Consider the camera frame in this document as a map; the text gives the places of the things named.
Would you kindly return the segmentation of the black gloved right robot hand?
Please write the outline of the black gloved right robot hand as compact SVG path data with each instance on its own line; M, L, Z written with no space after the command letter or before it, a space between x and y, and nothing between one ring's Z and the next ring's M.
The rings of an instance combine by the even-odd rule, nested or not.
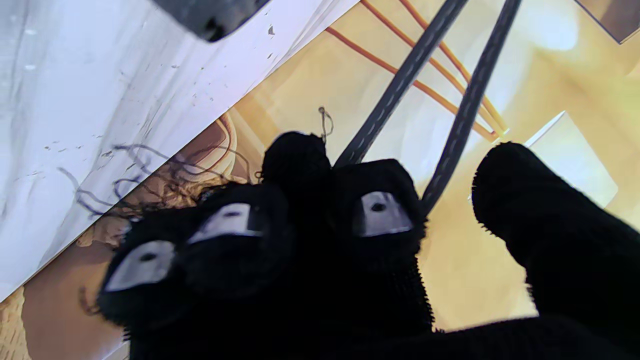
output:
M418 269L426 210L395 159L333 167L287 132L262 181L133 218L99 313L132 360L637 360L639 233L525 146L492 148L477 221L525 269L538 315L439 332Z

